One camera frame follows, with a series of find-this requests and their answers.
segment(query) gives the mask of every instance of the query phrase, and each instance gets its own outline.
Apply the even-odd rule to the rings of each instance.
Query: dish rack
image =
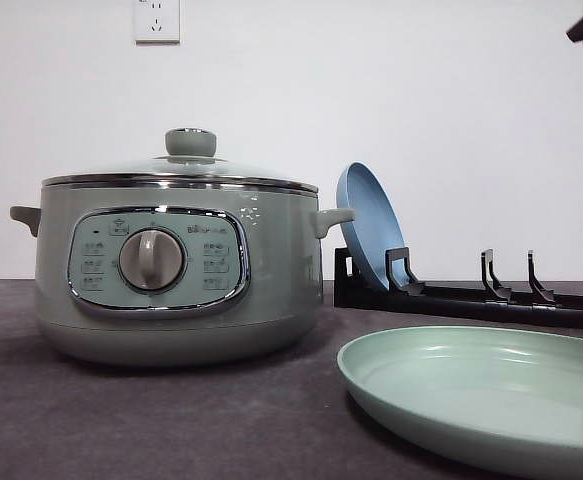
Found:
[[[351,259],[347,248],[335,250],[334,306],[473,318],[552,327],[583,328],[583,295],[558,294],[535,276],[533,250],[527,255],[530,291],[505,287],[495,275],[493,250],[480,254],[482,285],[479,288],[434,286],[421,282],[411,271],[409,248],[385,253],[389,291],[372,290]],[[402,261],[409,283],[400,285],[393,275],[394,262]]]

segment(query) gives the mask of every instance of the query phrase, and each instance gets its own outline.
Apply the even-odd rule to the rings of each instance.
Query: control dial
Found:
[[[134,233],[120,251],[120,272],[141,290],[161,290],[171,285],[184,268],[180,243],[162,230]]]

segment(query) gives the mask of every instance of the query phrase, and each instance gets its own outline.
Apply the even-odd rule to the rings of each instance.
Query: control panel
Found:
[[[73,233],[69,286],[102,307],[202,307],[239,295],[247,280],[244,232],[226,212],[106,209],[82,218]]]

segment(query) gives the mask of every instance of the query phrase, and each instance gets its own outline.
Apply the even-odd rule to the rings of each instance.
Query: lid knob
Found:
[[[215,155],[215,134],[199,128],[176,128],[169,130],[165,137],[169,155],[213,157]]]

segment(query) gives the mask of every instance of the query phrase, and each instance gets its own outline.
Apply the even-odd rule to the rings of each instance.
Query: wall outlet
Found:
[[[180,0],[134,0],[136,43],[180,43]]]

